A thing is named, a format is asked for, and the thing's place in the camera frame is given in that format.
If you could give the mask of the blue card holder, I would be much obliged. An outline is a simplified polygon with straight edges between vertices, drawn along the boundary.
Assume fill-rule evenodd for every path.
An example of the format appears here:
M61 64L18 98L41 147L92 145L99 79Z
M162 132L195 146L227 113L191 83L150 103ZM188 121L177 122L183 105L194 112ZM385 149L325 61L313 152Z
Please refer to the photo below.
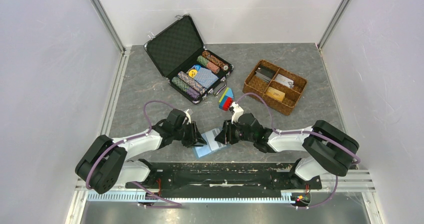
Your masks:
M229 147L228 145L215 141L215 138L221 131L221 128L214 128L201 134L201 137L206 141L206 144L192 148L196 159L202 159L212 153Z

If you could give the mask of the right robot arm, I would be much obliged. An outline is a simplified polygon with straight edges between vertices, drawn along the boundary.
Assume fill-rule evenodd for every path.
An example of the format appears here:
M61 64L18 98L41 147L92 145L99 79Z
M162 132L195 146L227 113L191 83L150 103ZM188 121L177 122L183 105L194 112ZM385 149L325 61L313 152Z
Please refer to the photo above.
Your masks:
M264 127L253 114L246 113L236 121L226 120L215 141L224 145L251 142L263 153L307 152L309 157L297 160L288 175L289 183L295 188L302 188L312 178L325 173L344 177L360 161L356 155L359 143L324 120L304 129L283 131Z

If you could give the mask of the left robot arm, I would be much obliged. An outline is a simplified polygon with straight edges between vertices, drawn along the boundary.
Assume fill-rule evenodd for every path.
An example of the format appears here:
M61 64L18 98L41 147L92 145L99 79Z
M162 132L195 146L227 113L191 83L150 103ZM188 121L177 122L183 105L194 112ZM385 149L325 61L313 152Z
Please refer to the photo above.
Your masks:
M157 174L146 160L134 157L159 150L180 141L184 147L202 147L207 141L201 136L190 111L172 109L167 118L143 132L119 138L105 134L98 136L75 167L75 174L85 181L86 188L98 194L108 192L115 185L139 182L153 187Z

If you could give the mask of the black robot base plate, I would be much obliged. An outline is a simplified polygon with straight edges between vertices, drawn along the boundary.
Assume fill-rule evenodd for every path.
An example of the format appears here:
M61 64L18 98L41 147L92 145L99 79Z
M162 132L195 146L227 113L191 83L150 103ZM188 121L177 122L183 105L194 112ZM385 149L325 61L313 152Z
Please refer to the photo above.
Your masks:
M163 198L277 198L281 191L322 189L321 178L293 180L292 163L153 162L141 185Z

